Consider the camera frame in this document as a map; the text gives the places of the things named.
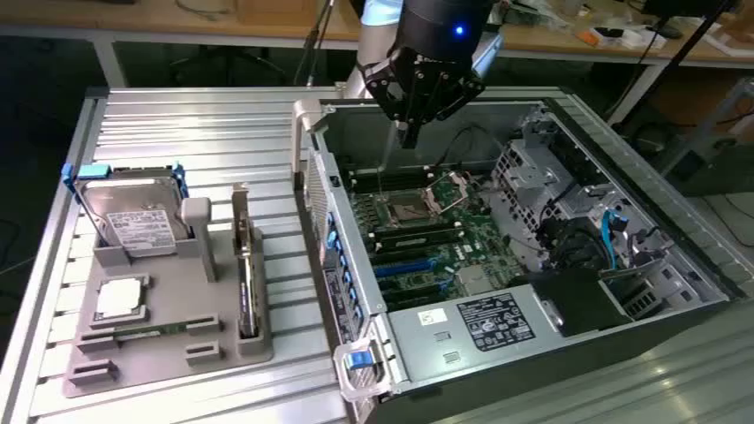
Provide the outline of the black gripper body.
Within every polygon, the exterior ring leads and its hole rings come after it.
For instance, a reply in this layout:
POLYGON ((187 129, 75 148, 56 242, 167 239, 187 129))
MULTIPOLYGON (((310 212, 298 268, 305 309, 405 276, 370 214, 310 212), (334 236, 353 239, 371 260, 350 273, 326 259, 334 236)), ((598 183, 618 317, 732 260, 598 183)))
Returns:
POLYGON ((493 10, 491 1, 405 1, 398 22, 398 73, 410 74, 418 57, 485 74, 474 54, 493 10))

